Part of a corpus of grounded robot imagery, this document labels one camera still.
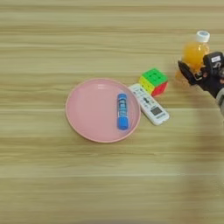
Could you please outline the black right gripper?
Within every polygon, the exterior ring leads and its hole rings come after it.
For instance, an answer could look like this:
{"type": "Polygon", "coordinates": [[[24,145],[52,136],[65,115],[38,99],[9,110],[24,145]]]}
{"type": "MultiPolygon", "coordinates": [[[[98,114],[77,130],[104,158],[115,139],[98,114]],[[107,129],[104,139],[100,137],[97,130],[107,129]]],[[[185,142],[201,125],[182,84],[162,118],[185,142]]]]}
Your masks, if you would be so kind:
{"type": "Polygon", "coordinates": [[[204,71],[201,75],[193,73],[185,62],[179,60],[178,68],[191,86],[199,83],[199,86],[213,98],[224,88],[224,67],[216,69],[212,73],[204,71]]]}

